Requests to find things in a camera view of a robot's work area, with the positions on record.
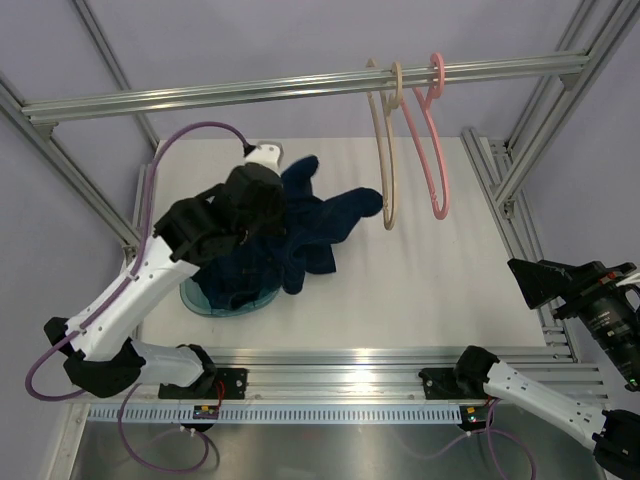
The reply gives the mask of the dark denim skirt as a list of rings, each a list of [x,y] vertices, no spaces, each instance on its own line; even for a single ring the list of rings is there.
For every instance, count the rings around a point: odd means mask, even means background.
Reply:
[[[282,285],[282,266],[278,250],[284,245],[283,237],[258,236],[220,256],[201,268],[192,279],[205,282],[258,281]]]

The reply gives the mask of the beige wooden hanger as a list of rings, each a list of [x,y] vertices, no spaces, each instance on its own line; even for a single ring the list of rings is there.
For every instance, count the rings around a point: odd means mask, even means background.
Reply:
[[[382,190],[383,225],[391,231],[397,219],[398,201],[396,199],[397,180],[395,163],[395,135],[392,123],[392,112],[400,107],[403,97],[403,71],[399,62],[390,67],[395,90],[391,94],[379,92],[379,103],[382,113],[378,112],[378,105],[372,92],[367,92],[367,101],[375,134],[379,170]]]

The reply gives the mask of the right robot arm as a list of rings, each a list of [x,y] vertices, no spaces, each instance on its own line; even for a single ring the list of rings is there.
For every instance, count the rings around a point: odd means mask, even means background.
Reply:
[[[555,320],[577,318],[625,381],[639,390],[639,310],[628,292],[638,292],[635,264],[580,266],[511,259],[527,306],[537,310],[554,300]],[[513,365],[488,350],[467,347],[453,369],[456,389],[469,398],[490,397],[516,405],[565,432],[619,479],[639,476],[639,416],[608,407],[604,378],[588,364]]]

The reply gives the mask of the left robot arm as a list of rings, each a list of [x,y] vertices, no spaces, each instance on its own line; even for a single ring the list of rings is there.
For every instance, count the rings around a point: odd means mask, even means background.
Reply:
[[[208,396],[217,367],[202,347],[151,345],[131,334],[168,293],[213,260],[256,235],[282,233],[284,213],[280,175],[256,162],[237,166],[225,182],[175,202],[133,264],[99,298],[74,317],[46,323],[53,349],[66,357],[63,367],[71,383],[98,398],[138,384]]]

